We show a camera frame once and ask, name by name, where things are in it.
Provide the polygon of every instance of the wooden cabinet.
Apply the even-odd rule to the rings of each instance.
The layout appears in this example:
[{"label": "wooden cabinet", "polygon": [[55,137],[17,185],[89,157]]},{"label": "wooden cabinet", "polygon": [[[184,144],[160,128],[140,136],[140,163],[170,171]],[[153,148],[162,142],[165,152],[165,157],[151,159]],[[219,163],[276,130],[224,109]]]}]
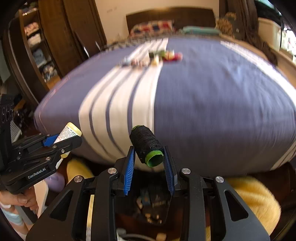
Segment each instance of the wooden cabinet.
[{"label": "wooden cabinet", "polygon": [[94,0],[39,0],[41,25],[62,76],[99,52],[106,37]]},{"label": "wooden cabinet", "polygon": [[45,38],[62,76],[65,76],[84,59],[70,30],[63,2],[40,0],[38,6]]},{"label": "wooden cabinet", "polygon": [[[60,77],[99,53],[100,47],[107,43],[95,0],[35,3],[28,12],[19,10],[3,34],[9,65],[24,99],[33,109]],[[35,22],[39,29],[31,29]]]}]

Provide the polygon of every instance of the purple object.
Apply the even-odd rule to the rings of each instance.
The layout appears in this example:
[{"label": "purple object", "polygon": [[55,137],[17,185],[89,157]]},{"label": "purple object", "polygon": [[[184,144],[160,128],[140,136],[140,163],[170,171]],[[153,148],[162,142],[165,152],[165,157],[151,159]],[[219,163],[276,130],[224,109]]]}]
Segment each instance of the purple object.
[{"label": "purple object", "polygon": [[65,187],[65,178],[62,174],[56,172],[45,179],[48,188],[54,192],[61,192]]}]

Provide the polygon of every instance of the cable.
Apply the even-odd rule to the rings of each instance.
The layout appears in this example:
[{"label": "cable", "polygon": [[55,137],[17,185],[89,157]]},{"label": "cable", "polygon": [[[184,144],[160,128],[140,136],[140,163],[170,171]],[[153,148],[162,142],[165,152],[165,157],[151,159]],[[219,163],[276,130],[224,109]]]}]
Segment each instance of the cable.
[{"label": "cable", "polygon": [[122,238],[136,238],[136,239],[143,239],[146,241],[156,241],[153,238],[150,238],[148,236],[145,235],[140,235],[140,234],[125,234],[125,235],[121,235]]}]

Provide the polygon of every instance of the screw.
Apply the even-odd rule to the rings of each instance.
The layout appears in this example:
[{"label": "screw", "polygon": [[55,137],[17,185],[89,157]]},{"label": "screw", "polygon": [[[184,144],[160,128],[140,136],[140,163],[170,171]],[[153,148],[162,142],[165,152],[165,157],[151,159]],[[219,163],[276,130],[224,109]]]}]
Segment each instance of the screw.
[{"label": "screw", "polygon": [[190,170],[189,168],[183,168],[183,169],[182,169],[182,172],[183,172],[184,174],[190,174],[190,173],[191,173],[191,170]]},{"label": "screw", "polygon": [[111,167],[111,168],[108,169],[108,172],[109,172],[110,174],[114,174],[114,173],[117,172],[117,170],[116,170],[116,168]]},{"label": "screw", "polygon": [[82,176],[76,176],[74,177],[74,182],[79,183],[82,181]]},{"label": "screw", "polygon": [[224,178],[223,177],[216,177],[216,181],[219,183],[224,182]]}]

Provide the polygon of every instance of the human hand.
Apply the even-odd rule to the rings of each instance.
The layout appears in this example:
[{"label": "human hand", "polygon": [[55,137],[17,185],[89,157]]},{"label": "human hand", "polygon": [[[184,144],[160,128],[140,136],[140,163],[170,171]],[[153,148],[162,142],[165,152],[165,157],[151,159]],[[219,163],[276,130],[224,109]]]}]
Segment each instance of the human hand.
[{"label": "human hand", "polygon": [[14,206],[29,207],[32,211],[38,211],[34,186],[25,190],[23,194],[13,195],[8,191],[0,191],[0,203],[2,207],[11,213],[15,213]]}]

